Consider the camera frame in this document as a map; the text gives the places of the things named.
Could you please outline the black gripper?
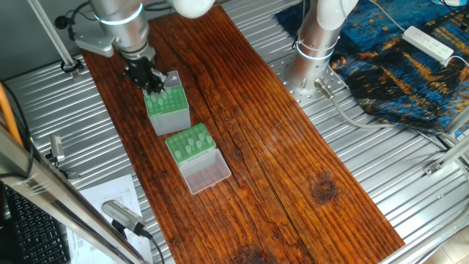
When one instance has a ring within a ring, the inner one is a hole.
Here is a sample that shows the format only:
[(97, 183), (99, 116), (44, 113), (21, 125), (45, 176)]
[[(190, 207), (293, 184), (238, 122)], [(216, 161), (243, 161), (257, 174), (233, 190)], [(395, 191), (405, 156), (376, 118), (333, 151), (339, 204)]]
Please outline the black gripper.
[(126, 67), (124, 72), (136, 84), (143, 84), (144, 95), (162, 93), (165, 89), (167, 75), (156, 69), (152, 59), (147, 56), (131, 56), (123, 54)]

